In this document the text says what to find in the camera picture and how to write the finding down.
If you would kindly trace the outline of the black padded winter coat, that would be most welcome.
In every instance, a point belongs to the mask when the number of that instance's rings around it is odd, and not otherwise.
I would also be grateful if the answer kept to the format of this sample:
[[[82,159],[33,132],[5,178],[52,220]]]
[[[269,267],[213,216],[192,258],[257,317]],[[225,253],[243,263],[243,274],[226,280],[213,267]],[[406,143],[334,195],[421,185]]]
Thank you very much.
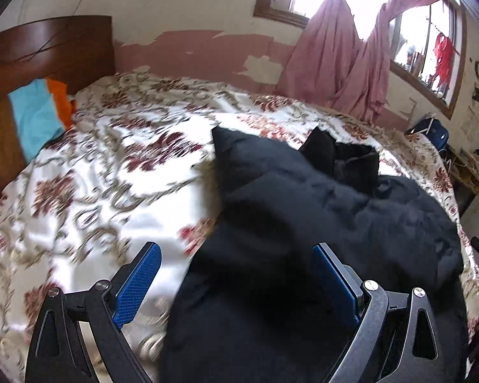
[[[169,316],[162,382],[321,382],[348,331],[311,268],[325,243],[362,279],[427,293],[444,377],[467,364],[457,225],[416,182],[382,176],[365,144],[314,130],[299,149],[216,127],[222,210]]]

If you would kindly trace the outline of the cluttered wooden side table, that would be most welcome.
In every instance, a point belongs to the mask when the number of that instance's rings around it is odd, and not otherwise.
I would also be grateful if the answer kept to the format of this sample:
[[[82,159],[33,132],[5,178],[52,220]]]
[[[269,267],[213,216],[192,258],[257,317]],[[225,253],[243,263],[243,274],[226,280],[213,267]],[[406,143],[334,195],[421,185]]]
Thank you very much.
[[[464,154],[449,144],[445,147],[443,161],[462,217],[479,195],[479,171]]]

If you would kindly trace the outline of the floral bed cover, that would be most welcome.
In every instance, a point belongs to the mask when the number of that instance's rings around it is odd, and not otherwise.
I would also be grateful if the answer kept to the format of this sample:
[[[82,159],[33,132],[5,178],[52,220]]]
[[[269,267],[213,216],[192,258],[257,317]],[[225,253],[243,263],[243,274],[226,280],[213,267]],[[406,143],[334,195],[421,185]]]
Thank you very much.
[[[149,73],[104,77],[75,100],[72,129],[41,150],[0,198],[0,370],[9,382],[25,378],[47,291],[110,278],[148,241],[162,248],[162,268],[123,332],[155,374],[171,301],[220,211],[211,134],[217,125],[292,148],[314,128],[373,146],[381,174],[415,181],[451,220],[460,218],[445,165],[422,135],[370,129],[281,96]]]

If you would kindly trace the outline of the blue chair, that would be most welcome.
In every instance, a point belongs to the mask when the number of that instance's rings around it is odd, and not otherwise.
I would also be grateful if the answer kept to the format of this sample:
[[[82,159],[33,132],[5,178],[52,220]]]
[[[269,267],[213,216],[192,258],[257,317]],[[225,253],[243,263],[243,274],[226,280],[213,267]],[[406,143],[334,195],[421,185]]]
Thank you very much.
[[[421,134],[425,135],[428,141],[433,144],[436,150],[442,152],[445,150],[448,140],[448,130],[434,117],[423,118],[414,126],[405,131],[406,135]]]

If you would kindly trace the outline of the orange brown blue pillow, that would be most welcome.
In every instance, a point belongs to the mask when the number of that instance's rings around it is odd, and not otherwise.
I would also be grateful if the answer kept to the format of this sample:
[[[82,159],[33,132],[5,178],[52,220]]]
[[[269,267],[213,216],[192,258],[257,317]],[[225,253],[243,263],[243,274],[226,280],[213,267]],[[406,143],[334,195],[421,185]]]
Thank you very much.
[[[73,126],[67,85],[35,79],[0,99],[0,195],[46,144]]]

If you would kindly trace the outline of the brown wooden headboard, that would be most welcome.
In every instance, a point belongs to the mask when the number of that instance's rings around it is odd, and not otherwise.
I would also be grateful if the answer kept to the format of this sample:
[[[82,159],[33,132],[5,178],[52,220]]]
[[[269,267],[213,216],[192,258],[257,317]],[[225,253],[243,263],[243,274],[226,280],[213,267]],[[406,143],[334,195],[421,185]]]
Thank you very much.
[[[75,94],[116,72],[109,16],[53,17],[0,32],[0,100],[34,79]]]

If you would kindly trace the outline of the red hanging window decoration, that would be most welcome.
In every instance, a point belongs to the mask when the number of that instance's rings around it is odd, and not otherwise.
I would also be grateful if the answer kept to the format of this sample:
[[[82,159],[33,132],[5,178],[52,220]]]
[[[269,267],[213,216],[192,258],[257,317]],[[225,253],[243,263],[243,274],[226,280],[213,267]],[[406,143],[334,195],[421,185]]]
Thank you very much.
[[[432,81],[439,78],[438,86],[448,85],[452,73],[452,59],[454,46],[452,41],[443,33],[439,33],[435,40],[433,53],[436,57],[436,68]]]

